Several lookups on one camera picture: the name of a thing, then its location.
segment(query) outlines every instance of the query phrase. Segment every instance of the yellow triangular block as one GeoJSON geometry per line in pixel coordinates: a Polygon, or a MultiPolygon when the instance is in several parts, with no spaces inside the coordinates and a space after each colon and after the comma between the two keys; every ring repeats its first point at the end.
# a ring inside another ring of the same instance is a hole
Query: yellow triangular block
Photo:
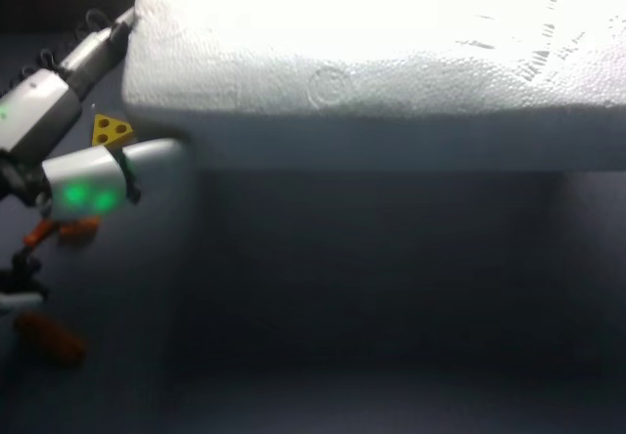
{"type": "Polygon", "coordinates": [[[133,128],[126,121],[97,114],[94,121],[92,146],[115,148],[124,146],[134,138],[133,128]]]}

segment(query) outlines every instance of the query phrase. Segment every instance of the black cable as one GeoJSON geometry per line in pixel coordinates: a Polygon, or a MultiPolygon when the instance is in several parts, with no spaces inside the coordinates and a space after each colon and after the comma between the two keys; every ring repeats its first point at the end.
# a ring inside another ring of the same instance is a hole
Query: black cable
{"type": "Polygon", "coordinates": [[[43,48],[37,57],[35,58],[35,65],[25,65],[22,67],[20,73],[9,81],[9,87],[0,91],[0,97],[3,97],[8,92],[13,90],[26,78],[30,77],[40,68],[52,70],[58,73],[61,77],[64,76],[62,68],[60,67],[61,61],[71,51],[84,40],[87,35],[94,31],[100,31],[104,28],[111,26],[112,22],[107,15],[99,9],[90,9],[85,14],[83,22],[79,23],[74,29],[73,33],[68,37],[61,48],[52,50],[51,48],[43,48]]]}

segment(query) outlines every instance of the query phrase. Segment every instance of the green led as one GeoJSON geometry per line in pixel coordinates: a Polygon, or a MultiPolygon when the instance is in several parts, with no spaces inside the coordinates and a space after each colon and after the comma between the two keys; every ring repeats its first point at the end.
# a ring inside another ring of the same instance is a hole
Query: green led
{"type": "Polygon", "coordinates": [[[69,185],[63,191],[66,203],[70,206],[81,207],[89,196],[89,187],[85,184],[69,185]]]}
{"type": "Polygon", "coordinates": [[[94,199],[95,212],[109,212],[117,206],[118,197],[115,192],[101,192],[94,199]]]}

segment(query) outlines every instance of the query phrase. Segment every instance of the dark background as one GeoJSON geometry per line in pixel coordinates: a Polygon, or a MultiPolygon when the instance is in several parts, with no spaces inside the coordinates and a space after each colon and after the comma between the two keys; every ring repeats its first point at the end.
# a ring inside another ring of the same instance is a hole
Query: dark background
{"type": "MultiPolygon", "coordinates": [[[[6,1],[6,82],[86,9],[132,3],[6,1]]],[[[54,154],[126,119],[121,75],[54,154]]],[[[39,252],[46,312],[90,352],[59,370],[0,321],[3,433],[623,432],[626,175],[187,180],[39,252]]],[[[0,204],[0,263],[36,220],[0,204]]]]}

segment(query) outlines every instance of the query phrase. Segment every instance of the white styrofoam block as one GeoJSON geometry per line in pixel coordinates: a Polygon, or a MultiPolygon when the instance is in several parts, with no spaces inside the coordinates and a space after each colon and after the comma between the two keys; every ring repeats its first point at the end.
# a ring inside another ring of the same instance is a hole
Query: white styrofoam block
{"type": "Polygon", "coordinates": [[[291,125],[317,123],[320,140],[334,139],[329,168],[395,168],[389,150],[414,153],[398,160],[407,168],[626,167],[615,115],[626,103],[626,0],[137,0],[135,11],[128,109],[225,143],[211,146],[218,165],[306,165],[307,154],[233,145],[263,127],[315,142],[291,125]],[[594,114],[558,111],[579,106],[594,114]],[[239,120],[234,133],[204,126],[224,114],[239,120]],[[250,128],[255,115],[271,121],[250,128]],[[441,115],[452,118],[433,121],[441,115]],[[383,147],[344,152],[363,137],[383,147]]]}

